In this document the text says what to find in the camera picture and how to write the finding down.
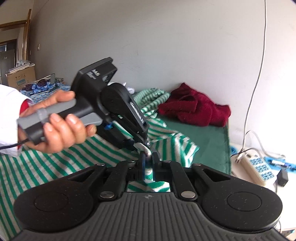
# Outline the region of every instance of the red cloth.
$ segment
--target red cloth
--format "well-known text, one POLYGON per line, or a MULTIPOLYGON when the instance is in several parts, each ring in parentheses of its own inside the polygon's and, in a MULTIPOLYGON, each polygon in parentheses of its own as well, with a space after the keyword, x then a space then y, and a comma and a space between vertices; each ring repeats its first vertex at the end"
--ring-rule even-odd
POLYGON ((231 114, 228 105, 215 104, 208 96, 182 83, 172 91, 158 112, 181 122, 196 126, 225 126, 231 114))
POLYGON ((20 114, 23 113, 26 109, 29 108, 29 104, 27 100, 24 100, 24 102, 22 103, 22 105, 20 106, 20 114))

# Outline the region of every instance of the striped towel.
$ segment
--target striped towel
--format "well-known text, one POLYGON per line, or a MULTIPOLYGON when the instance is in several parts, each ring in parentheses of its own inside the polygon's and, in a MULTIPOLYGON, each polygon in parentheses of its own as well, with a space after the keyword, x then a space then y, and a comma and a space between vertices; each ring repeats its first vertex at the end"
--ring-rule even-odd
MULTIPOLYGON (((150 125, 149 141, 162 160, 178 161, 183 167, 190 167, 198 147, 183 134, 170 130, 157 115, 157 106, 169 98, 169 93, 159 89, 143 90, 134 96, 136 103, 150 125)), ((121 131, 130 136, 121 126, 121 131)), ((13 215, 13 203, 25 190, 69 175, 96 163, 116 166, 123 160, 136 160, 137 152, 118 149, 96 135, 84 143, 74 145, 60 153, 44 154, 24 148, 18 158, 0 155, 0 237, 9 240, 21 228, 13 215)), ((154 182, 152 171, 146 170, 145 181, 131 182, 128 191, 164 192, 169 183, 154 182)))

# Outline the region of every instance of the white sleeve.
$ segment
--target white sleeve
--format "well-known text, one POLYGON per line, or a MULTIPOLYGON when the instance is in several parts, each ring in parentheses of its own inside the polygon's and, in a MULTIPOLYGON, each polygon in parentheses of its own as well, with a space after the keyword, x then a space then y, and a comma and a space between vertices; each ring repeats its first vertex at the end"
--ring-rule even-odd
MULTIPOLYGON (((17 143, 17 122, 22 103, 29 98, 18 90, 0 85, 0 146, 17 143)), ((18 156, 17 147, 2 149, 1 153, 18 156)))

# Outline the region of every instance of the black adapter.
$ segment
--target black adapter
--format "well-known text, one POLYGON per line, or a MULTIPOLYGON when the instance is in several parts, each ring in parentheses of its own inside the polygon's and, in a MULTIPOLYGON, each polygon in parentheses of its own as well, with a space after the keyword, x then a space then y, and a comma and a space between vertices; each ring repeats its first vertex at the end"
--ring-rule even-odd
POLYGON ((284 169, 281 169, 277 175, 278 185, 284 187, 288 181, 289 181, 288 172, 284 169))

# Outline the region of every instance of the hand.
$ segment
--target hand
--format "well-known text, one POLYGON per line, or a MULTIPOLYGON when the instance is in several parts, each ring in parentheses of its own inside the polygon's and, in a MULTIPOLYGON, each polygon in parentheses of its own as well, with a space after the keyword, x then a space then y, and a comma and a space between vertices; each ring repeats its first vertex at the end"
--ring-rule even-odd
MULTIPOLYGON (((75 93, 73 91, 58 90, 48 99, 26 109, 20 117, 28 116, 37 109, 46 108, 58 102, 72 100, 74 97, 75 93)), ((41 142, 38 145, 34 145, 32 142, 26 142, 28 147, 44 153, 57 153, 73 144, 83 143, 87 137, 94 136, 96 133, 95 125, 84 127, 82 121, 73 114, 69 114, 65 120, 58 114, 51 114, 49 121, 50 123, 43 125, 46 142, 41 142)), ((27 138, 21 128, 18 129, 18 138, 19 141, 27 138)))

